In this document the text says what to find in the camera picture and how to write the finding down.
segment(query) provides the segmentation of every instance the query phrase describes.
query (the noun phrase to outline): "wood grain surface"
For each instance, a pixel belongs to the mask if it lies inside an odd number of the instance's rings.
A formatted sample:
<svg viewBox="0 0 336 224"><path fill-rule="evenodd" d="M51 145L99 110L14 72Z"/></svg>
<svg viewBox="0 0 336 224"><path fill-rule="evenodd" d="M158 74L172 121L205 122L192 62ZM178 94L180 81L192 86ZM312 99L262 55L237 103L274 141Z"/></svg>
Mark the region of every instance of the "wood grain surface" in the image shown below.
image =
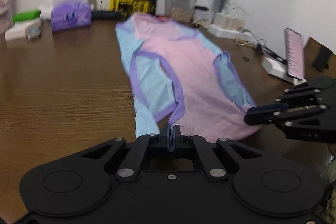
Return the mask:
<svg viewBox="0 0 336 224"><path fill-rule="evenodd" d="M0 39L0 216L7 223L26 213L18 186L28 170L115 137L135 140L133 97L115 24L98 20L53 35L45 23L38 40ZM231 53L257 104L272 103L289 87L266 74L252 49L205 34ZM329 156L324 144L287 140L274 126L243 142L318 171Z"/></svg>

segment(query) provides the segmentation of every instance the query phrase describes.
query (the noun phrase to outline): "white cable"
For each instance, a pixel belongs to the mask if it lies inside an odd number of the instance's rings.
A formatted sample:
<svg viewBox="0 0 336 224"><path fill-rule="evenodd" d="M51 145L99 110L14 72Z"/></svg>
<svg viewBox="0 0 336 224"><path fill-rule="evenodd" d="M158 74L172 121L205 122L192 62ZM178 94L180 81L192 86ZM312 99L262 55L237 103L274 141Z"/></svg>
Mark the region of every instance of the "white cable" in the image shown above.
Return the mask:
<svg viewBox="0 0 336 224"><path fill-rule="evenodd" d="M254 28L255 28L255 30L257 31L257 34L258 34L258 36L259 36L259 31L258 31L258 28L257 28L257 26L255 25L255 23L254 23L254 20L253 20L253 18L243 9L243 8L241 8L241 7L239 7L238 5L236 5L236 4L234 4L234 3L228 3L227 5L226 5L226 7L228 7L229 5L234 5L234 7L233 8L231 8L231 10L229 10L228 11L228 13L230 13L230 11L232 11L232 10L234 10L234 9L239 9L239 10L241 10L241 14L242 14L242 17L243 17L243 20L244 20L244 15L247 15L249 18L250 18L250 20L252 21L252 23L253 23L253 25L254 25ZM244 43L244 44L240 44L240 43L238 43L237 42L237 37L236 37L236 39L235 39L235 43L237 44L237 45L247 45L247 44L250 44L250 43L253 43L253 42L257 42L257 41L263 41L264 43L264 45L262 45L262 46L266 46L266 44L267 44L267 41L265 40L265 39L258 39L258 36L256 36L253 32L251 32L250 30L247 30L249 33L251 33L251 35L254 37L254 38L256 38L256 40L253 40L253 41L250 41L250 42L247 42L247 43Z"/></svg>
<svg viewBox="0 0 336 224"><path fill-rule="evenodd" d="M101 0L101 3L100 3L100 11L101 11L101 12L103 11L103 8L102 8L103 1L104 1L104 0Z"/></svg>
<svg viewBox="0 0 336 224"><path fill-rule="evenodd" d="M262 41L264 42L264 44L265 44L265 40L264 40L264 39L256 39L256 40L253 40L253 41L244 43L244 44L240 44L240 43L238 43L238 42L237 42L237 39L235 39L235 43L236 43L237 45L239 45L239 46L244 46L244 45L247 45L247 44L250 44L250 43L253 43L253 42L257 42L257 41L261 41L261 40L262 40Z"/></svg>

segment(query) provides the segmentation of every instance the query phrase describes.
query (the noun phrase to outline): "white box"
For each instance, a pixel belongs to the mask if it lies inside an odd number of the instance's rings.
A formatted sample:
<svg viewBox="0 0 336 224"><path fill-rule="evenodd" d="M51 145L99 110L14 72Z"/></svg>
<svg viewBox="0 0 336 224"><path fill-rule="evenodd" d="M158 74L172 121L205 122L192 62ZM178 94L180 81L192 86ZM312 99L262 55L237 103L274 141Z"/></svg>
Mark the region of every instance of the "white box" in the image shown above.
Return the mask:
<svg viewBox="0 0 336 224"><path fill-rule="evenodd" d="M41 20L29 20L23 22L16 22L14 27L11 27L5 31L6 41L11 41L15 39L25 38L30 30L38 28L41 26Z"/></svg>

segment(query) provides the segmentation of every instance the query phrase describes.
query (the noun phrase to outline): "power strip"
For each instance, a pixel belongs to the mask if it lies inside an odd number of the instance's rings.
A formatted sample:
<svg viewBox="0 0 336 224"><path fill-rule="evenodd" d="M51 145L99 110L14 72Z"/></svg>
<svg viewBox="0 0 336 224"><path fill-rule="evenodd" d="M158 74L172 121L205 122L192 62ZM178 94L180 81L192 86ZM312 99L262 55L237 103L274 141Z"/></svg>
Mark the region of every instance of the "power strip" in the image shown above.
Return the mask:
<svg viewBox="0 0 336 224"><path fill-rule="evenodd" d="M220 37L220 38L236 39L238 35L241 37L240 32L236 30L226 30L214 24L211 24L209 26L208 32L214 35L215 37ZM255 40L253 35L251 35L249 32L244 32L241 39L247 42Z"/></svg>

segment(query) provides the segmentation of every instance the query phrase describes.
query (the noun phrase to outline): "purple trim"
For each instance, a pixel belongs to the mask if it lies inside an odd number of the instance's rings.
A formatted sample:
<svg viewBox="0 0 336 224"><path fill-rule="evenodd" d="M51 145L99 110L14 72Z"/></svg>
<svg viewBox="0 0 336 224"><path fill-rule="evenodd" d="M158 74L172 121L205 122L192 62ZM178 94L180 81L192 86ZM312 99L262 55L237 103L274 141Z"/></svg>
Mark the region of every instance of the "purple trim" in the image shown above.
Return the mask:
<svg viewBox="0 0 336 224"><path fill-rule="evenodd" d="M239 76L238 76L238 73L237 73L235 67L231 63L231 55L230 55L230 53L228 51L224 51L221 54L219 54L218 56L216 56L216 58L212 62L212 65L214 67L215 74L217 76L218 85L221 88L221 90L223 91L224 95L235 103L235 100L229 95L229 93L227 92L227 90L221 84L221 73L219 71L218 59L221 58L223 55L227 56L227 59L228 59L227 66L228 66L229 70L232 72L233 77L235 78L235 80L237 81L237 83L240 84L240 86L243 89L245 89L245 87L244 87L243 83L241 82L241 80L239 79ZM255 105L253 99L251 97L250 97L250 99L251 99L251 102L253 103L253 105ZM239 106L237 104L236 104L236 106L239 107L244 113L246 113L246 111L242 108L242 106Z"/></svg>
<svg viewBox="0 0 336 224"><path fill-rule="evenodd" d="M182 25L180 23L177 23L176 21L173 21L173 20L172 20L172 23L179 28L184 27L184 28L188 28L189 30L194 30L195 31L192 36L187 36L186 35L186 36L178 37L178 38L174 39L173 41L180 41L180 40L183 40L183 39L194 39L201 33L200 29L184 26L184 25Z"/></svg>
<svg viewBox="0 0 336 224"><path fill-rule="evenodd" d="M133 28L133 25L130 26L130 27L127 27L127 26L126 26L126 23L128 23L129 20L130 20L130 19L127 19L127 20L124 21L124 22L118 22L118 23L115 25L115 29L120 28L120 29L123 29L123 30L125 30L125 31L127 31L127 32L135 32L135 30L134 30L134 28Z"/></svg>
<svg viewBox="0 0 336 224"><path fill-rule="evenodd" d="M140 83L137 77L137 68L135 66L135 59L137 56L144 56L150 59L159 59L161 66L165 70L168 77L172 80L172 83L174 86L175 103L173 105L168 106L166 109L160 111L159 113L157 113L154 119L156 121L159 119L161 120L173 111L168 121L170 125L173 125L185 113L184 95L183 95L183 89L182 89L180 80L176 76L173 69L170 67L169 62L163 56L153 53L153 52L146 52L142 50L134 52L132 55L131 66L130 66L130 80L131 80L132 92L134 96L137 96L139 100L141 100L142 102L145 102L147 106L148 106L148 103L145 99L144 94L142 93L140 89Z"/></svg>
<svg viewBox="0 0 336 224"><path fill-rule="evenodd" d="M173 103L170 106L168 106L167 108L165 108L164 110L160 111L159 113L154 115L154 120L155 122L159 122L161 121L164 117L166 117L167 115L173 113L173 111L176 109L177 104Z"/></svg>
<svg viewBox="0 0 336 224"><path fill-rule="evenodd" d="M141 91L140 82L138 79L137 65L135 63L135 58L138 52L134 52L130 62L129 68L129 80L131 82L133 96L137 97L144 105L148 107L148 102Z"/></svg>

